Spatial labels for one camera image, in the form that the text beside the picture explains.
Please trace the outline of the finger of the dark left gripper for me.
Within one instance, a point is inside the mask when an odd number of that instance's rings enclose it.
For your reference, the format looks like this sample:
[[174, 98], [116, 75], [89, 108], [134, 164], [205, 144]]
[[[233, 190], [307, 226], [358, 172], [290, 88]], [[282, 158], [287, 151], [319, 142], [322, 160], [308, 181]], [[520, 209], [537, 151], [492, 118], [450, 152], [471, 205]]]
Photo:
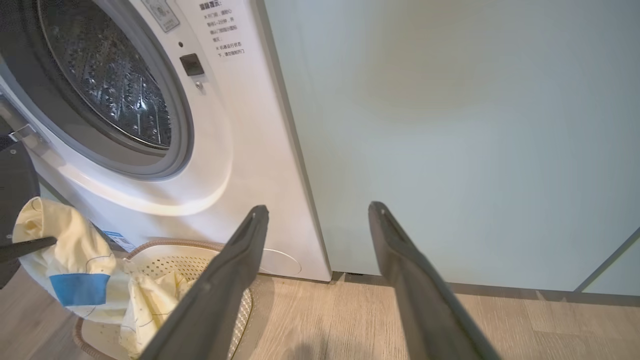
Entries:
[[18, 243], [0, 244], [0, 264], [14, 262], [20, 257], [54, 246], [57, 241], [57, 238], [48, 236]]

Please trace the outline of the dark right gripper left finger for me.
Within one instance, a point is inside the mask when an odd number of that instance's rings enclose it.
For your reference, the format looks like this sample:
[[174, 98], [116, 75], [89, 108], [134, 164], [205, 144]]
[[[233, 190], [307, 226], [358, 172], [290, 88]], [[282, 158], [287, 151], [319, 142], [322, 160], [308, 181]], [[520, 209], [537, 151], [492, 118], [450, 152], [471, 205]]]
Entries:
[[139, 360], [227, 360], [243, 292], [259, 272], [269, 210], [252, 207]]

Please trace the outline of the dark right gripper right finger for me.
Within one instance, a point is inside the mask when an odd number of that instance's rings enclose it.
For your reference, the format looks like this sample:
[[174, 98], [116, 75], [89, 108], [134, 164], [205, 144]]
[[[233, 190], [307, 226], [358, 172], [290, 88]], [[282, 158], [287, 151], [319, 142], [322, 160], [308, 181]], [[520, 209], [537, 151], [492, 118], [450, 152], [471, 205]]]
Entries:
[[379, 271], [395, 292], [409, 360], [501, 360], [390, 209], [371, 202], [368, 222]]

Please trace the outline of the yellow garment with blue cuffs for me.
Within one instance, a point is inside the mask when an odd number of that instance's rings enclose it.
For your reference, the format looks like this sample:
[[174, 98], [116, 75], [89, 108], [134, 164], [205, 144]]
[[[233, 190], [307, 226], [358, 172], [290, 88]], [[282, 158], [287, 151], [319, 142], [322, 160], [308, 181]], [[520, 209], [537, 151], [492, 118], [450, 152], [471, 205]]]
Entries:
[[193, 285], [167, 264], [141, 269], [119, 259], [77, 209], [37, 196], [19, 212], [13, 243], [46, 237], [55, 244], [20, 257], [25, 271], [78, 317], [119, 326], [130, 360], [138, 360]]

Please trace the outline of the dark round washing machine door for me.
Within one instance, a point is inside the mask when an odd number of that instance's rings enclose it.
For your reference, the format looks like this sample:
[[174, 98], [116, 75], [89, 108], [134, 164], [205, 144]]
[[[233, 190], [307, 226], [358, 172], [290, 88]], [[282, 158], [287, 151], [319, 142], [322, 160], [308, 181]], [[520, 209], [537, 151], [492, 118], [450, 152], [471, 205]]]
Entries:
[[29, 152], [9, 136], [12, 132], [0, 117], [0, 248], [13, 242], [20, 211], [30, 199], [41, 194]]

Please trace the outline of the cream perforated laundry basket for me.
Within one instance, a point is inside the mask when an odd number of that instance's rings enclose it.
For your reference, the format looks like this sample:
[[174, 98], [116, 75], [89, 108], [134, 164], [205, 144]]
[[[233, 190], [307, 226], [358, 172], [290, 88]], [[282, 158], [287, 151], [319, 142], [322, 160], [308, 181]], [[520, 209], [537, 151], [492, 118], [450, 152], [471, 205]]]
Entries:
[[[156, 239], [131, 251], [130, 260], [144, 275], [154, 280], [175, 271], [188, 281], [196, 280], [210, 261], [224, 248], [222, 243], [185, 239]], [[252, 290], [244, 290], [231, 334], [227, 360], [238, 360], [236, 353], [253, 312]], [[94, 322], [79, 317], [72, 338], [81, 351], [93, 360], [130, 360], [120, 344], [118, 325]]]

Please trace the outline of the white washing machine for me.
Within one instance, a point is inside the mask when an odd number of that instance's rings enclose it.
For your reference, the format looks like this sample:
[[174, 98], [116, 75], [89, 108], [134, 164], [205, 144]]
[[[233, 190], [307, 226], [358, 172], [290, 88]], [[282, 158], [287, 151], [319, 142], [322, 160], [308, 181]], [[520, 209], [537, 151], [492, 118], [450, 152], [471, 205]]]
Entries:
[[147, 63], [166, 101], [167, 151], [124, 145], [90, 123], [48, 49], [36, 0], [0, 0], [0, 114], [29, 151], [45, 193], [131, 244], [225, 244], [258, 205], [269, 211], [259, 270], [332, 278], [256, 0], [166, 0], [169, 32], [141, 0], [93, 0]]

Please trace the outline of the steel washing machine drum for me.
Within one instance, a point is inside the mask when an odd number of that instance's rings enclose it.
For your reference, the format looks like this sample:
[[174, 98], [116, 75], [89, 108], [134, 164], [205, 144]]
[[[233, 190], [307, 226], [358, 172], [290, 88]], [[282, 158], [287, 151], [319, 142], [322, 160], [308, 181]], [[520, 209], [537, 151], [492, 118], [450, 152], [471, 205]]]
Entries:
[[93, 0], [36, 0], [50, 54], [89, 109], [89, 123], [123, 145], [167, 151], [169, 110], [142, 55]]

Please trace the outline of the blue energy label sticker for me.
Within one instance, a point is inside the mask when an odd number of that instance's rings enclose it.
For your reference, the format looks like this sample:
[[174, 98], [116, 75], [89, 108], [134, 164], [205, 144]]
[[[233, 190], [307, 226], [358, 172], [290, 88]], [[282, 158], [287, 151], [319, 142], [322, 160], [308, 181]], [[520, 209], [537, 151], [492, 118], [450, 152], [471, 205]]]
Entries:
[[131, 253], [137, 246], [129, 242], [121, 233], [113, 231], [101, 231], [109, 246], [117, 251]]

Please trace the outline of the pale green plain cabinet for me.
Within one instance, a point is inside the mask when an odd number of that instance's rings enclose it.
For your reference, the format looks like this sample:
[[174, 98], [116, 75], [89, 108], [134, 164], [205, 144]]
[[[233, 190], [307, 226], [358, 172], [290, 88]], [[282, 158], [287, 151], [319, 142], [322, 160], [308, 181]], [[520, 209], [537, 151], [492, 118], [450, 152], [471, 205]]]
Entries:
[[640, 0], [258, 0], [329, 266], [385, 203], [459, 292], [640, 297]]

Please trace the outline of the grey instruction sticker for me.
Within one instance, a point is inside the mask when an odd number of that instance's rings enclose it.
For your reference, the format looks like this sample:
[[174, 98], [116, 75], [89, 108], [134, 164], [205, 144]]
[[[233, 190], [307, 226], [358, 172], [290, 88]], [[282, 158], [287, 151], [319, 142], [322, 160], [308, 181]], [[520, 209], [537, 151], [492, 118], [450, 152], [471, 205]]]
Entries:
[[178, 16], [176, 16], [174, 11], [171, 9], [167, 0], [141, 1], [165, 34], [180, 25]]

